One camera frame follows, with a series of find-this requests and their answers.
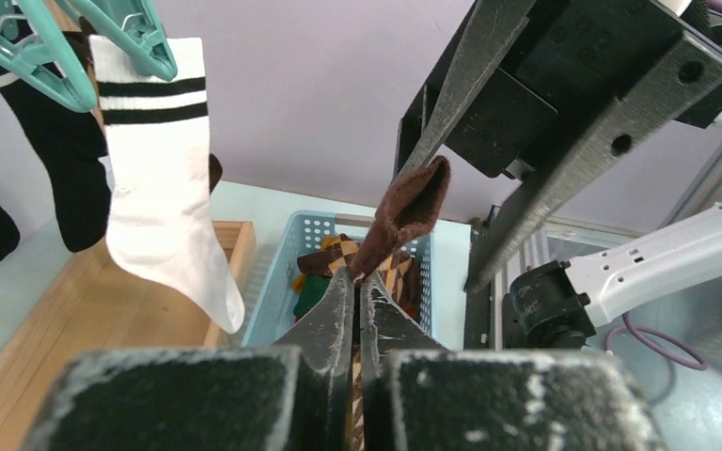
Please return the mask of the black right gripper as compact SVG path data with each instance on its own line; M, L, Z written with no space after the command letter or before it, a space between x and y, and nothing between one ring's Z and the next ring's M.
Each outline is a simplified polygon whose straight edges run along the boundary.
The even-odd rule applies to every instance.
M423 85L423 130L393 180L447 147L526 179L470 256L484 288L545 220L670 121L722 113L722 6L480 0Z

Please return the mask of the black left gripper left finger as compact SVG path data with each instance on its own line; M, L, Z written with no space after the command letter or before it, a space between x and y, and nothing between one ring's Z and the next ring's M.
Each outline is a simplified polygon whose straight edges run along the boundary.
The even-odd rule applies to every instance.
M346 270L272 345L95 350L67 363L28 450L344 450L355 286Z

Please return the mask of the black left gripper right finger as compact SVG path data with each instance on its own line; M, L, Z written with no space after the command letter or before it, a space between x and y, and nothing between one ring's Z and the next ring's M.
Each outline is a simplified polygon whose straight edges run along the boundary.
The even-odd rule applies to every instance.
M573 350L444 349L372 276L359 288L368 450L663 450L635 380Z

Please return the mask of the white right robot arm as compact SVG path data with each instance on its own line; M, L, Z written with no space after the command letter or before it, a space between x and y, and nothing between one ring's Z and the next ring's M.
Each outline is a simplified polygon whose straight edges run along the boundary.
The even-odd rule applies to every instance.
M722 276L722 201L615 248L543 263L547 219L669 121L722 124L722 1L477 1L400 120L394 176L447 147L520 182L473 241L494 350L579 348Z

